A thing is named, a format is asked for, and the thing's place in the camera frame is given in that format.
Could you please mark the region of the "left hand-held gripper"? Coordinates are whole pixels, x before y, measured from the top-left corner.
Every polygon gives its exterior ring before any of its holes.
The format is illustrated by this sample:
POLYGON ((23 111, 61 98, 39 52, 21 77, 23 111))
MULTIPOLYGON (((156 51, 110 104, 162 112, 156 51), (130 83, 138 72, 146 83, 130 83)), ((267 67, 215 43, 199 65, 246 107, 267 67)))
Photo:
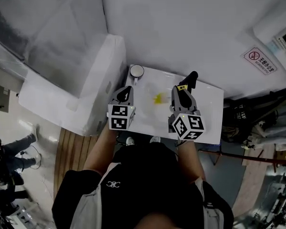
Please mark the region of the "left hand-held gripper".
POLYGON ((116 90, 108 105, 108 122, 111 130, 128 130, 135 116, 133 88, 125 86, 116 90))

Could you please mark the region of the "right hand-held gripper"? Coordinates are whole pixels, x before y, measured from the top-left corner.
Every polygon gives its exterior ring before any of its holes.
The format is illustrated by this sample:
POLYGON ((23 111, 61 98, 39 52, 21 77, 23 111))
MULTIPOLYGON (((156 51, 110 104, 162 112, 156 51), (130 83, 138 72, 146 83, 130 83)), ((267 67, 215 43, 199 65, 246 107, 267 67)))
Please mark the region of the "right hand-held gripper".
POLYGON ((172 88, 171 116, 168 117, 168 138, 196 140, 205 132, 204 119, 188 90, 172 88))

